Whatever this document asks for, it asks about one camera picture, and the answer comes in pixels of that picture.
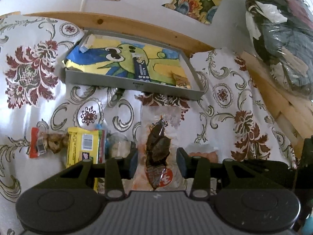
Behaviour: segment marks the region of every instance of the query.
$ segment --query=snack packet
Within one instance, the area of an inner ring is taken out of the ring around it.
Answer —
[[[108,133],[105,144],[105,159],[114,157],[127,157],[129,153],[136,149],[136,144],[127,139],[126,136],[120,133]],[[133,180],[122,179],[124,191],[126,194],[131,190]],[[98,193],[104,194],[105,179],[98,179]]]
[[[142,107],[139,160],[133,190],[186,189],[176,164],[180,118],[179,107]]]
[[[190,82],[186,77],[173,73],[173,78],[177,87],[191,89]]]
[[[66,167],[70,167],[84,159],[91,159],[94,164],[103,163],[105,154],[105,130],[88,131],[78,127],[68,128],[69,143]],[[94,180],[97,191],[98,179]]]
[[[31,131],[29,157],[37,158],[49,150],[56,154],[62,149],[67,149],[68,138],[69,135],[66,132],[43,132],[39,128],[33,127]]]

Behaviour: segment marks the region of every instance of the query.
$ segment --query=wooden bed frame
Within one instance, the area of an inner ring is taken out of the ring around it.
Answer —
[[[196,52],[212,50],[203,42],[159,26],[111,15],[85,12],[40,12],[29,16],[42,16],[72,22],[80,28],[114,31],[166,43],[179,48],[190,57]],[[313,103],[289,94],[277,87],[261,61],[243,53],[248,71],[255,81],[263,100],[282,131],[290,139],[295,154],[301,158],[303,140],[313,135]]]

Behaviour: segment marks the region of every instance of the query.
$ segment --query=gray gripper plate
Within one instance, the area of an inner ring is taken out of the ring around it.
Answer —
[[[120,202],[110,202],[91,225],[71,235],[247,235],[215,215],[206,202],[179,192],[133,191]],[[296,234],[286,230],[277,235]],[[23,235],[35,235],[25,231]]]

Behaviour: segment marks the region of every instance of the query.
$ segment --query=plastic-wrapped clothes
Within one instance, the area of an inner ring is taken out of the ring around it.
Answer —
[[[273,78],[313,99],[313,14],[304,0],[246,0],[247,28]]]

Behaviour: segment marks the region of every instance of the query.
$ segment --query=barcode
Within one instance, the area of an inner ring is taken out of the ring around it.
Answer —
[[[81,149],[82,150],[92,150],[92,142],[93,142],[93,135],[83,134]]]
[[[42,154],[46,153],[46,149],[45,149],[44,144],[43,144],[43,138],[39,138],[37,140],[37,150],[38,150],[38,155],[42,155]]]

